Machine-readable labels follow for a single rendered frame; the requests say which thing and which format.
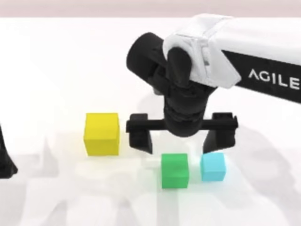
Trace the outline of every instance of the logo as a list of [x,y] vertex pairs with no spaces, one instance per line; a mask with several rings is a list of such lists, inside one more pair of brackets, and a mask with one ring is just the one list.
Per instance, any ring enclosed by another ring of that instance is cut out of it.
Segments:
[[274,85],[286,87],[289,89],[300,90],[300,79],[290,76],[283,76],[278,73],[270,73],[267,71],[256,72],[254,69],[252,69],[248,78],[263,82],[269,82]]

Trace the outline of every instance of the yellow cube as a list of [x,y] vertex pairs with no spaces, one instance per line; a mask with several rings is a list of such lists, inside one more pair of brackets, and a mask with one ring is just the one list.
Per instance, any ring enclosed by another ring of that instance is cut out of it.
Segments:
[[118,155],[118,114],[87,113],[84,143],[89,156]]

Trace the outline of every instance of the cyan cube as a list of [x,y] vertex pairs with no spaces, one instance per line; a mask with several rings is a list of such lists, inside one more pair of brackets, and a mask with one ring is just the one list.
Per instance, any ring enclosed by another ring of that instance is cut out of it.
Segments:
[[217,152],[203,154],[200,168],[202,181],[223,181],[226,175],[224,154]]

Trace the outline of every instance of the block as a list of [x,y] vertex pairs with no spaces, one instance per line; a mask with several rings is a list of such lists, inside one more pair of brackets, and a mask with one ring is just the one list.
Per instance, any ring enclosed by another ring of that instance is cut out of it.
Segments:
[[203,181],[223,181],[226,175],[224,154],[217,152],[203,154],[200,168]]
[[161,179],[163,189],[187,188],[189,182],[187,154],[162,154]]
[[87,113],[84,143],[88,156],[119,155],[117,113]]

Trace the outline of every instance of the tabletop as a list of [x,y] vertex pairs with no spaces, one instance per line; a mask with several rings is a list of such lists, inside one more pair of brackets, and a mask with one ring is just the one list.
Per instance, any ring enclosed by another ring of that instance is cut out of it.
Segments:
[[[0,122],[19,168],[0,181],[0,225],[301,225],[298,104],[236,87],[212,94],[206,117],[233,112],[240,125],[222,182],[200,180],[206,132],[152,133],[153,155],[129,147],[130,114],[160,119],[163,99],[127,70],[127,52],[141,34],[164,38],[185,20],[0,19]],[[89,112],[119,114],[119,156],[87,157]],[[162,153],[189,154],[187,189],[160,188]]]

